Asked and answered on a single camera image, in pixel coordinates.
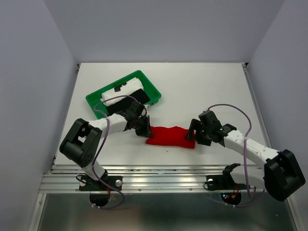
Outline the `red t shirt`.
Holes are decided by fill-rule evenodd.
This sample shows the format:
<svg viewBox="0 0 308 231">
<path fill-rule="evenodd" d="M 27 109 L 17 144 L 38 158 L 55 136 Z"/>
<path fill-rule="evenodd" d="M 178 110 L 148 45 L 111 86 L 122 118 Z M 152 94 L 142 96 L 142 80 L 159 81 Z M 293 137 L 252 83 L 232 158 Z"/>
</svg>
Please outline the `red t shirt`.
<svg viewBox="0 0 308 231">
<path fill-rule="evenodd" d="M 186 149 L 194 149 L 195 141 L 187 140 L 186 135 L 188 129 L 181 127 L 151 127 L 153 137 L 146 140 L 148 145 L 181 147 Z"/>
</svg>

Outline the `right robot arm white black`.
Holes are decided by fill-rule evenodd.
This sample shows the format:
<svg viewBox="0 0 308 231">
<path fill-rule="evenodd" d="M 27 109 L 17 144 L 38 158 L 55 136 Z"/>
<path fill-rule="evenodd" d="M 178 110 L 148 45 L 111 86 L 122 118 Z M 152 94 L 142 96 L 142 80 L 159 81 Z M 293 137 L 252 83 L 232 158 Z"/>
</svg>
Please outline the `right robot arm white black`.
<svg viewBox="0 0 308 231">
<path fill-rule="evenodd" d="M 219 143 L 257 165 L 252 170 L 237 163 L 225 167 L 221 175 L 213 177 L 208 186 L 210 191 L 249 184 L 266 190 L 278 201 L 284 201 L 306 183 L 291 151 L 277 151 L 266 147 L 245 137 L 230 124 L 221 125 L 217 119 L 213 122 L 192 119 L 186 139 L 206 146 L 210 146 L 212 142 Z"/>
</svg>

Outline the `green plastic tray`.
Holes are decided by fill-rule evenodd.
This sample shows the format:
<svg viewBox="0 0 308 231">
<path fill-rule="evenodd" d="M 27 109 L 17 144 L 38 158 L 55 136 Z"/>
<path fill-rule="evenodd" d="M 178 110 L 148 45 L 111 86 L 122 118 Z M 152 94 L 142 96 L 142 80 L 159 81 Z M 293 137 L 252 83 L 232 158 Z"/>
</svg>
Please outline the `green plastic tray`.
<svg viewBox="0 0 308 231">
<path fill-rule="evenodd" d="M 100 88 L 100 89 L 98 89 L 98 90 L 94 91 L 93 93 L 90 93 L 86 96 L 86 101 L 89 104 L 92 111 L 94 112 L 97 119 L 105 118 L 105 116 L 102 113 L 96 112 L 94 110 L 94 106 L 97 105 L 99 102 L 101 102 L 102 93 L 107 91 L 107 90 L 113 89 L 120 84 L 128 82 L 129 80 L 133 79 L 134 77 L 138 78 L 139 81 L 142 83 L 143 89 L 150 99 L 145 104 L 154 105 L 155 103 L 157 103 L 159 101 L 159 99 L 161 98 L 161 93 L 158 91 L 158 89 L 152 84 L 152 82 L 147 78 L 147 76 L 141 70 L 137 70 L 137 71 L 135 71 L 135 72 L 123 77 L 123 78 L 120 78 L 119 80 L 114 81 L 114 82 L 110 83 L 109 85 L 106 85 L 106 86 L 104 86 L 104 87 L 102 87 L 102 88 Z"/>
</svg>

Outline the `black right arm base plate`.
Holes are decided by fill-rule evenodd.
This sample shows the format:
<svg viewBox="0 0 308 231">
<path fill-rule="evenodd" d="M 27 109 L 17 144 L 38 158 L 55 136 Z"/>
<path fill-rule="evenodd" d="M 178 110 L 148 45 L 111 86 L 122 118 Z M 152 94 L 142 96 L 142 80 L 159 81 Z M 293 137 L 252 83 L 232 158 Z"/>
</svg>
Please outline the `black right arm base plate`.
<svg viewBox="0 0 308 231">
<path fill-rule="evenodd" d="M 230 175 L 208 175 L 204 188 L 209 191 L 246 189 L 245 184 L 235 183 Z"/>
</svg>

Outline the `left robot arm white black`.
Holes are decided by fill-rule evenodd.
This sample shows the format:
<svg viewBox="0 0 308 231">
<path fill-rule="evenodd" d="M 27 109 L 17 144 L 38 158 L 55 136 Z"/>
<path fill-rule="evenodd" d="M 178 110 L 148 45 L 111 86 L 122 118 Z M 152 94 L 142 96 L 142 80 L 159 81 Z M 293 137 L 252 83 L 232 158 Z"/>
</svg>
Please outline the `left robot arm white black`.
<svg viewBox="0 0 308 231">
<path fill-rule="evenodd" d="M 134 129 L 137 136 L 151 138 L 149 115 L 113 114 L 94 121 L 77 119 L 60 144 L 59 151 L 78 165 L 90 179 L 91 185 L 101 190 L 107 185 L 106 170 L 97 162 L 100 140 L 108 135 Z"/>
</svg>

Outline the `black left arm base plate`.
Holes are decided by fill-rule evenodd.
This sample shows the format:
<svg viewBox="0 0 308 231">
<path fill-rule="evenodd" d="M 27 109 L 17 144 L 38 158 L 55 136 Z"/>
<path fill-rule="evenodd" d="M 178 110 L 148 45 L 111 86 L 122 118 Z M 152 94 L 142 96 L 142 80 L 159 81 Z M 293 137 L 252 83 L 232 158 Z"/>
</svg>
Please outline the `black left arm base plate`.
<svg viewBox="0 0 308 231">
<path fill-rule="evenodd" d="M 91 191 L 114 191 L 104 184 L 102 184 L 99 180 L 93 180 L 87 175 L 77 175 L 76 180 L 79 181 L 79 190 L 82 192 L 91 192 Z M 116 175 L 116 176 L 108 176 L 106 180 L 104 180 L 106 184 L 109 186 L 121 191 L 122 190 L 122 183 L 123 177 Z"/>
</svg>

